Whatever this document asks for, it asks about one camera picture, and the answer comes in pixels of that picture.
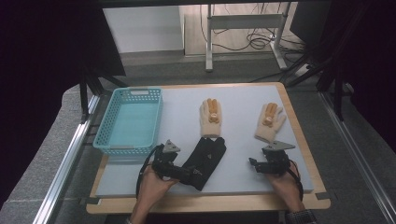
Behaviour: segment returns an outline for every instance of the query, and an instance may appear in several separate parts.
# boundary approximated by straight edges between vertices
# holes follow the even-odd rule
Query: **person's right hand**
[[[297,167],[294,162],[290,162],[290,169],[297,175]],[[294,178],[286,172],[283,175],[265,174],[270,181],[275,193],[285,202],[290,212],[299,212],[305,210],[304,204],[300,200],[300,192],[298,190]]]

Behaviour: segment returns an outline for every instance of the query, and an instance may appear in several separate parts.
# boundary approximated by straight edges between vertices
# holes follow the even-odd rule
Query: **glove cuff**
[[[204,138],[220,137],[220,125],[213,123],[201,125],[201,136]]]
[[[275,140],[276,131],[268,126],[259,125],[255,136],[265,142],[272,143]]]

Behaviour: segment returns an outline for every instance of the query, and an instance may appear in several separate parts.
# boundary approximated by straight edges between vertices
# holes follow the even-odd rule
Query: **table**
[[[184,85],[184,86],[163,86],[164,89],[177,88],[219,88],[219,87],[254,87],[254,86],[275,86],[282,104],[284,106],[288,120],[298,147],[300,148],[308,173],[310,174],[314,189],[304,194],[304,204],[308,209],[326,209],[330,207],[330,199],[320,200],[317,193],[324,193],[326,189],[318,173],[309,147],[305,141],[300,124],[294,114],[289,96],[284,86],[280,83],[260,83],[260,84],[209,84],[209,85]],[[108,156],[102,158],[95,182],[92,187],[91,199],[98,199],[95,192],[106,168]],[[88,203],[87,211],[92,214],[129,214],[132,212],[136,200],[135,198],[102,198],[97,203]],[[202,195],[202,196],[165,196],[153,209],[158,213],[183,213],[183,212],[220,212],[220,211],[265,211],[284,210],[285,204],[279,200],[274,193],[266,194],[240,194],[240,195]]]

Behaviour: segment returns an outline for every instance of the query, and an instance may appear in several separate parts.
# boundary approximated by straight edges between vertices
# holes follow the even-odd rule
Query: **work glove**
[[[278,107],[274,103],[262,106],[262,112],[260,113],[255,133],[257,138],[268,143],[274,142],[277,131],[279,131],[286,119],[284,115],[280,118],[278,117],[282,109],[282,107]]]
[[[217,138],[220,136],[221,105],[216,99],[207,99],[200,107],[201,136]]]
[[[202,190],[218,166],[226,148],[224,139],[221,137],[216,141],[210,138],[201,138],[182,166],[191,171],[190,179],[180,180],[180,183]]]

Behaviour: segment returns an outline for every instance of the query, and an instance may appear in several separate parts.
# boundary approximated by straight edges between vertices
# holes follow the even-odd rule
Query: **teal plastic basket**
[[[115,89],[93,146],[108,155],[148,155],[157,145],[162,110],[160,88]]]

